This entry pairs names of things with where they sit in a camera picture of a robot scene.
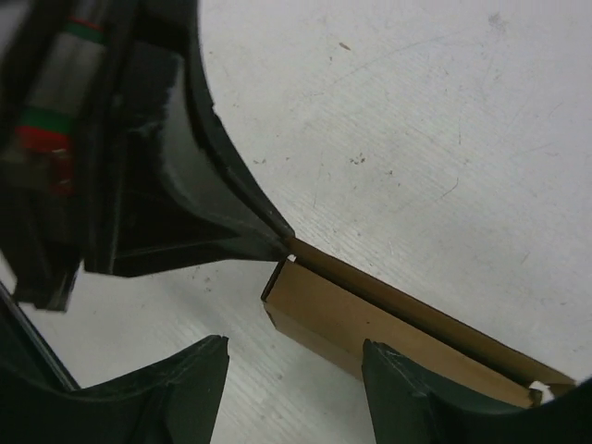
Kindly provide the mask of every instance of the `white table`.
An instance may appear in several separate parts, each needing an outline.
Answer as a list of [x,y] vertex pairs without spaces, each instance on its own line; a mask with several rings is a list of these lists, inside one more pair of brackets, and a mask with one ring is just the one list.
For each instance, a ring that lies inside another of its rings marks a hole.
[[[216,111],[300,238],[592,373],[592,2],[203,0]],[[362,384],[279,335],[271,264],[84,276],[31,313],[82,385],[230,337],[215,443],[370,443]]]

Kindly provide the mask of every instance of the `brown cardboard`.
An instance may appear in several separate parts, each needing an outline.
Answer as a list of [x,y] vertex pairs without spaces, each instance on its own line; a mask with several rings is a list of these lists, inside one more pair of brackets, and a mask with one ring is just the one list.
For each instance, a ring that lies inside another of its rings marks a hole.
[[296,255],[297,262],[315,273],[519,384],[527,386],[533,381],[540,381],[549,385],[555,395],[575,385],[575,381],[569,376],[503,345],[301,240],[292,239],[290,248]]
[[292,262],[265,297],[277,329],[360,377],[365,339],[384,342],[423,367],[491,398],[529,407],[529,389]]

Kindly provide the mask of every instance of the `cardboard edge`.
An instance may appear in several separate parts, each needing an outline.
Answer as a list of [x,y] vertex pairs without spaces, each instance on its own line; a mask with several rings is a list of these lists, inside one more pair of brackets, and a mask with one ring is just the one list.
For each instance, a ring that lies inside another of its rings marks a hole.
[[276,281],[278,280],[279,273],[281,273],[281,270],[284,267],[284,264],[286,264],[287,260],[288,259],[284,259],[283,261],[277,263],[276,268],[274,268],[274,271],[271,274],[271,277],[269,278],[269,280],[265,284],[265,288],[263,289],[263,292],[261,293],[261,301],[263,301],[263,302],[267,301],[267,297],[269,296],[269,293],[271,292],[271,290],[274,288],[274,285],[276,285]]
[[[419,330],[425,332],[426,334],[434,337],[435,339],[449,345],[453,349],[461,352],[462,354],[474,359],[475,361],[495,370],[496,372],[500,373],[501,375],[506,376],[510,380],[521,384],[525,387],[530,386],[534,381],[539,381],[549,386],[557,386],[562,387],[559,391],[568,391],[576,386],[576,382],[573,378],[565,375],[564,373],[555,370],[554,368],[541,363],[533,358],[530,358],[526,354],[512,349],[500,341],[491,338],[490,336],[482,333],[467,324],[440,312],[439,310],[429,306],[425,302],[419,301],[415,299],[413,296],[405,293],[402,290],[398,290],[386,282],[383,282],[375,277],[372,277],[365,273],[364,271],[355,268],[352,265],[349,265],[340,259],[331,256],[330,254],[324,253],[317,248],[309,245],[308,243],[299,240],[297,238],[292,238],[289,240],[289,247],[293,254],[296,255],[296,263],[308,268],[312,272],[316,273],[317,275],[333,282],[334,284],[342,287],[343,289],[355,294],[356,296],[360,297],[364,301],[367,301],[373,304],[375,307],[393,315],[400,320],[408,323],[409,325],[418,328]],[[327,270],[325,266],[320,265],[317,260],[315,260],[315,256],[322,255],[326,258],[327,261],[333,267],[345,268],[347,270],[347,277],[345,273],[337,273],[334,270]],[[501,363],[499,361],[494,360],[491,357],[486,357],[483,354],[480,354],[479,351],[474,350],[474,348],[469,347],[468,345],[459,344],[457,341],[447,338],[441,332],[435,331],[433,328],[426,326],[415,319],[410,319],[410,316],[398,313],[392,307],[387,307],[385,304],[381,304],[376,298],[373,298],[372,295],[367,294],[369,291],[360,288],[360,286],[356,286],[352,281],[354,279],[360,280],[372,280],[377,285],[381,285],[384,287],[385,291],[396,292],[400,298],[405,298],[405,300],[412,305],[415,305],[414,309],[417,310],[426,310],[430,312],[432,315],[435,315],[440,318],[440,320],[447,322],[451,325],[455,325],[458,328],[464,330],[466,333],[471,334],[475,340],[483,340],[488,342],[488,345],[491,347],[495,347],[499,351],[502,351],[503,354],[509,355],[506,356],[506,362]],[[519,364],[511,364],[507,361],[512,360],[513,362],[518,362]],[[521,364],[527,364],[530,368],[530,371],[522,371],[517,370],[517,366],[521,366]]]

